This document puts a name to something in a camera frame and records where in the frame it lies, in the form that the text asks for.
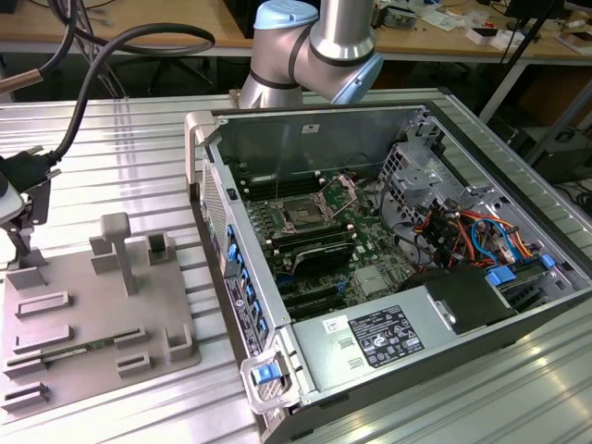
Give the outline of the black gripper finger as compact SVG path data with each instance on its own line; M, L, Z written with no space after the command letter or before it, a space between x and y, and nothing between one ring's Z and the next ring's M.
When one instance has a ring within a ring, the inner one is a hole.
M9 268L30 268L34 266L31 256L31 234L29 228L17 230L11 228L8 237L15 246L15 257L9 262Z

